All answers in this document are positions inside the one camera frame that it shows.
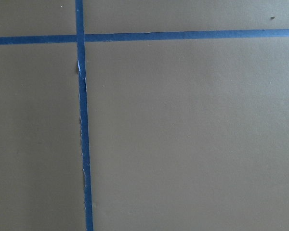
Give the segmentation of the blue right tape line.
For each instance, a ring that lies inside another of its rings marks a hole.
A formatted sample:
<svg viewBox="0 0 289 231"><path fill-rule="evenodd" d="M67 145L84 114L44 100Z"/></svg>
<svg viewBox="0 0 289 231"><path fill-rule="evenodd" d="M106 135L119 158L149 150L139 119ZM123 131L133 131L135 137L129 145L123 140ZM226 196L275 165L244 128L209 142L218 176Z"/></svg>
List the blue right tape line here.
<svg viewBox="0 0 289 231"><path fill-rule="evenodd" d="M77 52L79 71L79 109L80 109L80 131L81 150L84 176L84 206L86 230L93 231L92 213L92 186L91 186L91 164L89 148L89 127L88 127L88 107L86 89L86 60L85 60L85 34L84 34L84 14L83 1L75 1L76 7L76 30L77 30Z"/></svg>

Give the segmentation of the blue tape line crosswise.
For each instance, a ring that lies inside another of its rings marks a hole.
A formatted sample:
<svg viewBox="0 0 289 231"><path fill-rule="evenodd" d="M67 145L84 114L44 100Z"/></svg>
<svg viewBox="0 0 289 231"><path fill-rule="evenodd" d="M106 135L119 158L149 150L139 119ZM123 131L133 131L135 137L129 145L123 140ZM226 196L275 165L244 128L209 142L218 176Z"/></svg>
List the blue tape line crosswise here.
<svg viewBox="0 0 289 231"><path fill-rule="evenodd" d="M85 34L84 42L184 40L184 39L232 39L289 37L289 29L214 30L178 32L135 32ZM44 35L0 37L0 45L76 43L77 35Z"/></svg>

